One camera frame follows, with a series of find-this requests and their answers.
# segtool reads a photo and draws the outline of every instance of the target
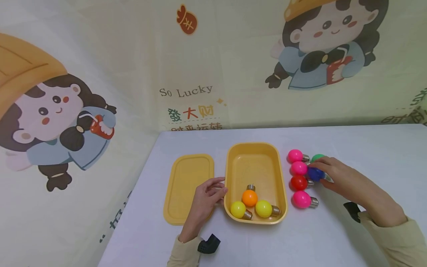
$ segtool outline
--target white table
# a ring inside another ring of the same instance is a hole
[[[206,153],[215,161],[215,176],[224,176],[228,149],[254,141],[271,143],[279,150],[288,199],[292,197],[289,150],[326,154],[386,190],[427,234],[427,127],[420,124],[163,132],[99,266],[165,266],[182,228],[163,218],[174,161],[182,155]],[[307,192],[319,199],[319,207],[298,210],[290,205],[283,222],[274,226],[238,223],[217,208],[201,237],[207,240],[214,233],[221,244],[215,254],[201,256],[200,266],[388,266],[367,231],[342,206],[345,199],[321,185]]]

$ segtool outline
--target light bulb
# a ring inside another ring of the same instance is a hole
[[[301,161],[296,161],[291,165],[292,172],[298,175],[305,175],[307,173],[307,168],[307,164]]]
[[[248,185],[243,192],[242,201],[247,207],[253,207],[258,202],[258,195],[255,193],[255,186]]]
[[[315,154],[312,158],[310,163],[313,163],[315,160],[317,160],[318,158],[324,157],[323,154]]]
[[[234,202],[230,207],[230,212],[237,219],[252,220],[252,212],[248,211],[241,201]]]
[[[295,175],[291,179],[291,184],[297,191],[301,191],[312,187],[314,185],[314,181],[312,179],[306,179],[302,175]]]
[[[258,201],[257,204],[255,205],[255,211],[262,218],[268,218],[270,216],[279,216],[281,213],[279,207],[272,206],[266,200]]]
[[[294,163],[296,161],[310,161],[310,157],[303,154],[298,149],[292,149],[291,151],[289,151],[288,159],[291,163]]]
[[[298,208],[316,208],[319,205],[317,198],[310,197],[310,195],[304,191],[295,192],[292,199]]]
[[[326,178],[326,173],[318,168],[309,167],[307,170],[307,175],[315,182],[319,182],[321,179]]]

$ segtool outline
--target wrist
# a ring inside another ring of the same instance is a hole
[[[408,221],[402,207],[390,196],[369,203],[364,208],[379,227],[398,226]]]
[[[178,240],[182,243],[191,241],[199,235],[201,229],[202,225],[200,223],[196,223],[188,218],[182,227]]]

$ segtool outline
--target hand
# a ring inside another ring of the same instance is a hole
[[[344,70],[345,64],[341,64],[333,73],[332,73],[332,81],[336,82],[341,80],[342,77],[342,71]]]
[[[228,188],[221,183],[224,180],[225,177],[211,178],[196,188],[190,212],[178,238],[180,242],[186,243],[197,237],[215,204],[224,205],[223,198],[228,192]]]
[[[28,169],[32,166],[26,152],[6,151],[6,166],[13,171]]]
[[[310,167],[326,172],[333,183],[320,180],[327,189],[364,207],[380,227],[392,227],[407,222],[405,213],[390,195],[357,170],[336,158],[321,157]]]

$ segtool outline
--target sleeve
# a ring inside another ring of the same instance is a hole
[[[342,76],[344,78],[353,77],[354,75],[359,73],[359,71],[361,71],[363,66],[365,65],[365,55],[363,54],[362,48],[360,48],[357,43],[350,43],[348,55],[352,56],[353,60],[348,63],[342,70]]]
[[[70,158],[68,150],[59,141],[55,145],[37,144],[27,150],[27,156],[32,165],[62,164]]]
[[[197,251],[202,238],[196,237],[187,243],[175,239],[167,267],[197,267],[199,265],[200,253]]]
[[[359,218],[384,252],[391,267],[426,266],[427,246],[417,222],[408,218],[402,225],[383,228],[377,226],[366,211],[360,212]]]
[[[304,56],[299,55],[299,49],[285,47],[279,56],[279,62],[289,73],[295,73],[300,67]]]

